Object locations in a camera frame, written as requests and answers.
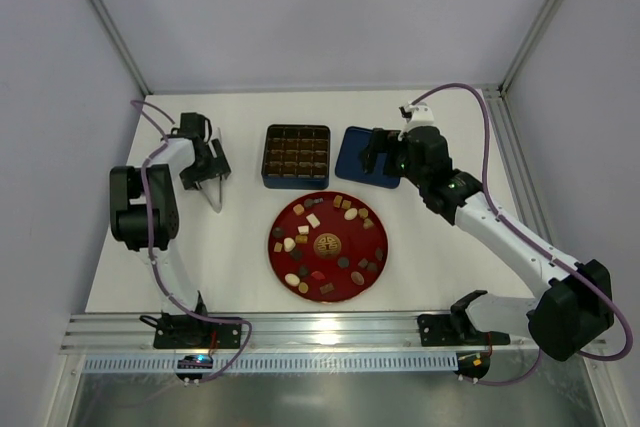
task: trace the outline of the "white wall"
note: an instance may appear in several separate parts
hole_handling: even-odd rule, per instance
[[[565,0],[509,97],[552,229],[640,338],[640,0]],[[637,402],[640,346],[621,366]]]
[[[85,0],[0,0],[0,418],[42,420],[138,96]]]
[[[104,0],[159,91],[498,83],[543,0]]]

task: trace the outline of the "red plate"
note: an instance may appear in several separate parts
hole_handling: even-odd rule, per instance
[[[364,220],[359,215],[354,220],[346,220],[344,218],[346,210],[333,206],[337,195],[341,195],[343,200],[350,201],[351,208],[367,209],[368,218],[373,222],[373,226],[365,229]],[[305,209],[301,215],[296,215],[293,211],[294,206],[298,204],[303,206],[307,199],[323,199],[323,202]],[[315,229],[306,218],[309,214],[314,214],[320,221],[320,225]],[[296,245],[296,249],[302,254],[299,260],[294,257],[295,251],[285,252],[284,246],[280,252],[274,251],[277,242],[284,244],[285,238],[295,239],[300,235],[298,226],[303,225],[309,226],[309,235],[306,244]],[[281,238],[274,236],[276,228],[282,229]],[[380,277],[387,261],[388,242],[382,222],[364,202],[340,192],[317,192],[291,202],[278,215],[269,232],[268,249],[273,271],[291,292],[316,302],[341,302],[367,290]],[[349,266],[346,268],[338,265],[339,261],[344,265],[343,258],[349,260]],[[368,263],[374,263],[375,268],[369,265],[359,266],[363,259],[367,259]],[[302,266],[307,268],[307,275],[300,275]],[[315,272],[321,272],[322,275],[312,275]],[[364,280],[362,285],[357,285],[353,281],[351,274],[354,272],[362,275]],[[297,275],[308,285],[308,292],[301,293],[297,286],[289,285],[285,281],[287,274]]]

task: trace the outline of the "gray wall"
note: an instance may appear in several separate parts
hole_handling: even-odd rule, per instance
[[[557,239],[640,336],[640,0],[565,0],[509,98]],[[621,366],[637,402],[640,346]]]
[[[43,416],[138,95],[85,0],[0,0],[0,423]]]
[[[543,0],[105,0],[159,91],[502,80]]]

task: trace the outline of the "white table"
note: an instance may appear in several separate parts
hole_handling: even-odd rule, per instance
[[[193,283],[210,312],[316,312],[448,309],[475,289],[497,295],[530,296],[524,283],[482,244],[451,227],[423,205],[415,187],[403,180],[395,190],[367,186],[333,175],[347,127],[401,128],[397,107],[418,91],[300,92],[150,96],[176,121],[196,111],[222,129],[223,146],[233,170],[225,183],[222,213],[204,197],[176,197],[180,212],[177,243]],[[482,117],[469,93],[441,92],[432,97],[436,122],[449,141],[454,165],[480,178]],[[167,128],[167,122],[149,112]],[[325,124],[331,129],[329,189],[347,192],[375,210],[389,237],[389,257],[378,281],[356,298],[317,304],[290,293],[267,259],[270,227],[289,202],[304,191],[269,190],[260,167],[267,126],[274,123]],[[129,165],[139,166],[158,146],[157,132],[141,120]],[[493,195],[515,212],[502,159],[491,142],[489,182]],[[105,227],[105,242],[87,312],[157,312],[160,302],[152,278],[124,244]]]

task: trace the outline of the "round gold medallion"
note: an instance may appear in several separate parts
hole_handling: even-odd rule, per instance
[[[337,235],[320,234],[313,243],[313,250],[322,259],[333,259],[342,250],[342,243]]]

